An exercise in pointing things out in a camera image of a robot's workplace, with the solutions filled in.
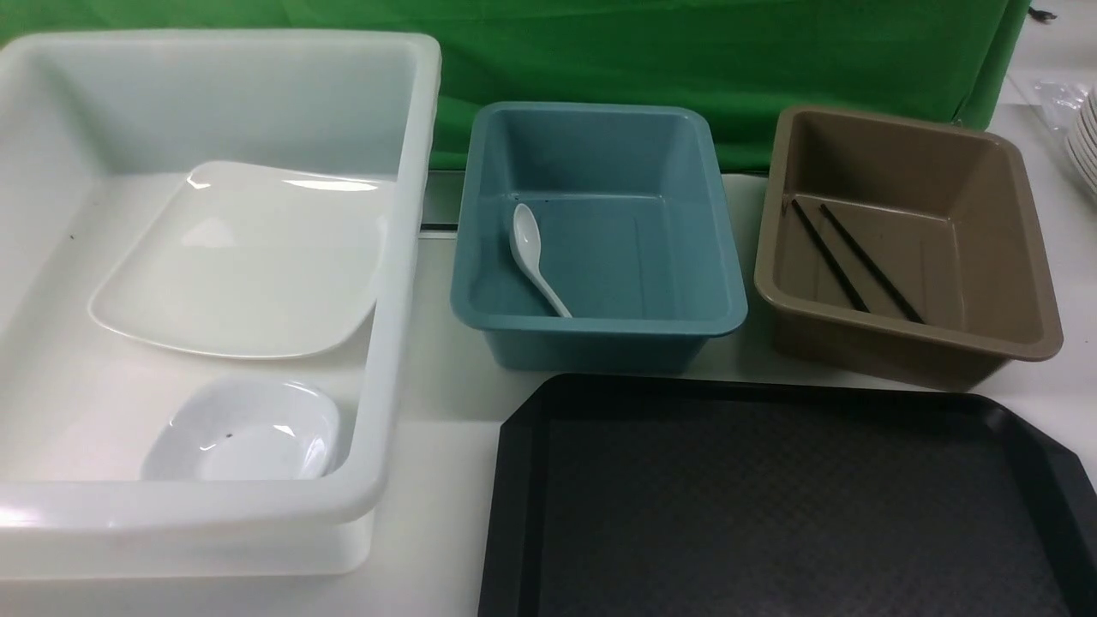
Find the white plastic tub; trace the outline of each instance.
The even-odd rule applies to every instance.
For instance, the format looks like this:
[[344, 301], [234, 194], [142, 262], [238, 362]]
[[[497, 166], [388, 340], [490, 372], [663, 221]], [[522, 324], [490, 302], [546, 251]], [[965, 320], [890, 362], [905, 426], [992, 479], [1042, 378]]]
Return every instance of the white plastic tub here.
[[[433, 40], [388, 33], [50, 34], [0, 52], [0, 577], [321, 573], [366, 558], [439, 75]], [[222, 360], [91, 321], [95, 287], [207, 160], [396, 177], [378, 301], [350, 341]], [[340, 467], [309, 481], [137, 481], [180, 404], [238, 374], [330, 394], [350, 436]]]

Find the small white bowl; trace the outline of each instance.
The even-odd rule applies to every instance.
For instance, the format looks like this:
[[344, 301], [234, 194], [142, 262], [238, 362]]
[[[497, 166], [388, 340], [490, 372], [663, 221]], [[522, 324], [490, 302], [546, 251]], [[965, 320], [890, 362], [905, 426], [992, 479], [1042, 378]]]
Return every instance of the small white bowl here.
[[294, 381], [227, 378], [197, 391], [160, 433], [142, 480], [307, 480], [323, 475], [339, 410]]

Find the white square plate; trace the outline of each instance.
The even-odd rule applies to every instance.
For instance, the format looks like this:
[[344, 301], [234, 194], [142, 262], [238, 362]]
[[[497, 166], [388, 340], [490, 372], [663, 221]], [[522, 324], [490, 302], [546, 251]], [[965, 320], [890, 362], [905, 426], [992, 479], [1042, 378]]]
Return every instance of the white square plate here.
[[100, 325], [208, 356], [330, 349], [376, 301], [395, 179], [199, 166], [92, 296]]

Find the textured tray surface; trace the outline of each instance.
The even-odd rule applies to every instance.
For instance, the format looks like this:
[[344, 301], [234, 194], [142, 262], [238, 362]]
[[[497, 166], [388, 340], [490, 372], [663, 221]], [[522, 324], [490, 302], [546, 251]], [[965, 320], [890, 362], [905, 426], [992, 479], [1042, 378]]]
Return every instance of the textured tray surface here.
[[528, 502], [544, 514], [520, 599], [536, 590], [536, 615], [1073, 615], [1013, 472], [1011, 414], [961, 411], [988, 401], [567, 379], [583, 392], [546, 386], [535, 419], [511, 420], [535, 435]]

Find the brown plastic tub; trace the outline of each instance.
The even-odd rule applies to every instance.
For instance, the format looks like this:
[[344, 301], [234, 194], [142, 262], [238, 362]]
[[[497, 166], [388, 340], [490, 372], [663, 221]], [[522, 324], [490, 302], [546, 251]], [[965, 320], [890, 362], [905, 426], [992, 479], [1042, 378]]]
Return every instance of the brown plastic tub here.
[[[856, 311], [795, 199], [869, 312]], [[861, 245], [925, 324], [897, 305], [826, 221]], [[755, 284], [777, 308], [776, 346], [798, 358], [942, 390], [1063, 345], [1032, 192], [1002, 137], [824, 108], [777, 127]]]

